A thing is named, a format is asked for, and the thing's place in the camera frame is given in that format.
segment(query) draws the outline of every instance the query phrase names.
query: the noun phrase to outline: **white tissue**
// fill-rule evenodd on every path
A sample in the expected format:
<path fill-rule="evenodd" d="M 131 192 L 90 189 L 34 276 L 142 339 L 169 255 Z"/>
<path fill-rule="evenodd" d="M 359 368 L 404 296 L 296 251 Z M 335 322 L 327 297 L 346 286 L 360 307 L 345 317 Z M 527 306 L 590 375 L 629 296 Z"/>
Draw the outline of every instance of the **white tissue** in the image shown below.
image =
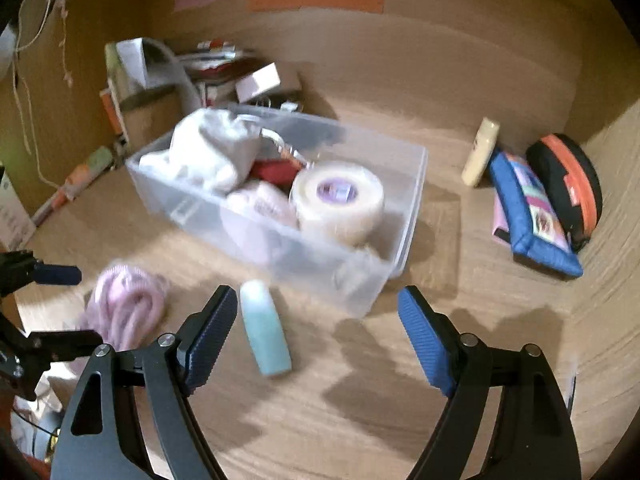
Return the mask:
<path fill-rule="evenodd" d="M 153 164 L 207 191 L 227 193 L 247 178 L 259 149 L 259 126 L 228 110 L 200 108 L 178 123 L 167 158 Z"/>
<path fill-rule="evenodd" d="M 169 180 L 186 179 L 189 175 L 189 169 L 186 166 L 171 163 L 169 150 L 143 155 L 140 158 L 140 168 L 151 170 Z"/>

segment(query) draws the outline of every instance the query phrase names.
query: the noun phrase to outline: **wooden wall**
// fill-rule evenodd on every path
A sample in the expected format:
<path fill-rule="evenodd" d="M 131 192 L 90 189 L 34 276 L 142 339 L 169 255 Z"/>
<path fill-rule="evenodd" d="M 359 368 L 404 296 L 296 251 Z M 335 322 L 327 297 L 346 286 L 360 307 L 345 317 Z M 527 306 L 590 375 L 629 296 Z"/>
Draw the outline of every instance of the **wooden wall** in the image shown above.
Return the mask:
<path fill-rule="evenodd" d="M 45 8 L 46 0 L 25 2 L 22 44 L 34 37 Z M 31 91 L 42 173 L 49 180 L 61 184 L 93 150 L 113 142 L 98 96 L 106 86 L 104 45 L 143 34 L 144 10 L 137 0 L 69 0 L 66 60 L 74 79 L 72 88 L 63 80 L 59 9 L 50 15 L 38 41 L 20 54 L 18 70 Z M 18 92 L 34 153 L 24 85 L 18 86 Z M 10 71 L 0 81 L 0 160 L 25 208 L 33 213 L 54 189 L 38 180 L 34 156 L 28 155 L 22 136 Z"/>
<path fill-rule="evenodd" d="M 619 23 L 592 28 L 566 131 L 583 141 L 604 194 L 585 275 L 566 292 L 578 355 L 574 428 L 585 475 L 640 406 L 640 49 Z"/>
<path fill-rule="evenodd" d="M 247 0 L 172 13 L 173 0 L 148 1 L 153 35 L 174 48 L 224 37 L 295 63 L 311 111 L 341 118 L 358 102 L 469 137 L 500 116 L 519 150 L 564 127 L 580 71 L 581 23 L 557 0 L 385 0 L 382 15 L 254 13 Z"/>

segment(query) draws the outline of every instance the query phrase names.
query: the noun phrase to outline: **white box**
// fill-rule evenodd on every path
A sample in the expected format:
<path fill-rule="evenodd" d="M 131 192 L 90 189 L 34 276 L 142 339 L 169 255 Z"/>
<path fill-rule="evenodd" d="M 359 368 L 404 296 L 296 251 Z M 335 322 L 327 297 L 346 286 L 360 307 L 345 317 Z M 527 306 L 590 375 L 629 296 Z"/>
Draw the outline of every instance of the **white box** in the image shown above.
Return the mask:
<path fill-rule="evenodd" d="M 236 83 L 238 102 L 261 95 L 286 94 L 302 88 L 296 69 L 287 63 L 271 63 Z"/>
<path fill-rule="evenodd" d="M 0 164 L 0 245 L 17 251 L 36 231 L 36 225 L 22 206 L 4 166 Z"/>

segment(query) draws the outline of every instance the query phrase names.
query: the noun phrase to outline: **pink fabric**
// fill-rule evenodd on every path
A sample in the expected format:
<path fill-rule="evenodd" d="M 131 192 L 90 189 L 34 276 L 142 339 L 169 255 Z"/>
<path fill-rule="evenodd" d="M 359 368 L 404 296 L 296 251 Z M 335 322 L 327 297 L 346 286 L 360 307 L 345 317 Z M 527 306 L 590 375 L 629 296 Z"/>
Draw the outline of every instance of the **pink fabric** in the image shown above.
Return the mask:
<path fill-rule="evenodd" d="M 98 277 L 80 328 L 95 330 L 117 352 L 142 344 L 164 314 L 169 289 L 162 276 L 116 264 Z"/>
<path fill-rule="evenodd" d="M 502 208 L 502 202 L 500 202 L 500 197 L 498 196 L 497 192 L 495 192 L 494 195 L 495 195 L 494 197 L 494 229 L 492 231 L 492 233 L 494 234 L 494 240 L 499 244 L 510 248 L 511 244 L 505 242 L 504 240 L 502 240 L 502 238 L 498 238 L 497 235 L 495 234 L 498 229 L 501 229 L 502 231 L 505 231 L 506 233 L 508 233 L 509 225 L 507 224 L 507 217 L 504 215 L 504 209 Z"/>

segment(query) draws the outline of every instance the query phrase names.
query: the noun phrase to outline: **roll of tape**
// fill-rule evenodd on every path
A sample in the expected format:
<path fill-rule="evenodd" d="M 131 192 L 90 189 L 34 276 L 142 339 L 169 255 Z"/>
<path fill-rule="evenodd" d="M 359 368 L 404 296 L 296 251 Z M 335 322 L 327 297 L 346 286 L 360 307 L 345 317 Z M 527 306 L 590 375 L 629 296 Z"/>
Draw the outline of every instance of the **roll of tape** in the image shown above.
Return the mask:
<path fill-rule="evenodd" d="M 318 162 L 301 171 L 291 189 L 300 230 L 348 246 L 363 244 L 382 219 L 380 179 L 347 162 Z"/>

